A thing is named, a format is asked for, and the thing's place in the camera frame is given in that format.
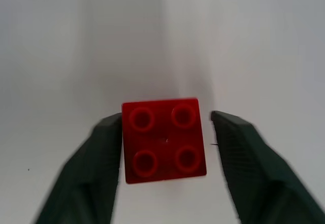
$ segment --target lego stud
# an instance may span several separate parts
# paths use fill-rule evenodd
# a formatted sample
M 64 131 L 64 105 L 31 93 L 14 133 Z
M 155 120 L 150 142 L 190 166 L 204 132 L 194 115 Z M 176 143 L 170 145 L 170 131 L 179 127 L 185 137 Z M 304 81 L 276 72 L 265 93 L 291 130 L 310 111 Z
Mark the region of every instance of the lego stud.
M 133 170 L 139 177 L 150 177 L 158 168 L 156 155 L 150 150 L 138 151 L 133 157 Z
M 131 112 L 129 121 L 134 130 L 145 133 L 152 129 L 154 115 L 149 108 L 139 107 Z
M 192 146 L 184 146 L 177 150 L 175 155 L 176 167 L 185 174 L 195 172 L 200 166 L 200 154 Z
M 196 120 L 195 110 L 187 104 L 180 104 L 172 111 L 172 122 L 181 129 L 191 128 Z

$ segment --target red plastic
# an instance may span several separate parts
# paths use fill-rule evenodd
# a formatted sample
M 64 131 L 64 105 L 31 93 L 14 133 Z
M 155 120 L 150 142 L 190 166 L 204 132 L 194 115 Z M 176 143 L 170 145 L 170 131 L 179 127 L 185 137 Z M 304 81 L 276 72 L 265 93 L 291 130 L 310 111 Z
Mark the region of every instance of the red plastic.
M 197 99 L 122 105 L 127 183 L 207 174 Z

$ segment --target red lego brick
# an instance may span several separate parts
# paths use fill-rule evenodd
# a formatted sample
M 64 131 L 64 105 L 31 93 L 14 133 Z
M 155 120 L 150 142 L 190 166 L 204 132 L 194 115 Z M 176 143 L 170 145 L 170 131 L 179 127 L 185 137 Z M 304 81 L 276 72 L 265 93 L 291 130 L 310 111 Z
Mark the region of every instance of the red lego brick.
M 207 174 L 197 99 L 122 105 L 127 183 Z

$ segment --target white backdrop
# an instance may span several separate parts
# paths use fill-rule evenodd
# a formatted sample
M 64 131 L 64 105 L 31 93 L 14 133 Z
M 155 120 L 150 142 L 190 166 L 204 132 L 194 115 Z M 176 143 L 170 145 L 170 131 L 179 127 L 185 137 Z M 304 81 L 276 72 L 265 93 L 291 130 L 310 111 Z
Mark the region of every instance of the white backdrop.
M 125 101 L 200 100 L 208 175 L 127 185 L 113 223 L 237 223 L 208 120 L 256 124 L 325 206 L 325 0 L 0 0 L 0 222 Z

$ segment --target white surface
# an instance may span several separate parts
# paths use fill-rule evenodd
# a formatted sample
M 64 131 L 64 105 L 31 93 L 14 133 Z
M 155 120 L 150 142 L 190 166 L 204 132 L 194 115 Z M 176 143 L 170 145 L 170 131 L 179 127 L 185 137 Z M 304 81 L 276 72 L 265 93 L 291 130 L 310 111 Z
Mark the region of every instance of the white surface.
M 113 223 L 237 223 L 213 109 L 255 123 L 325 206 L 324 3 L 0 0 L 0 222 L 31 222 L 64 160 L 122 102 L 179 96 L 200 100 L 207 177 L 122 174 Z

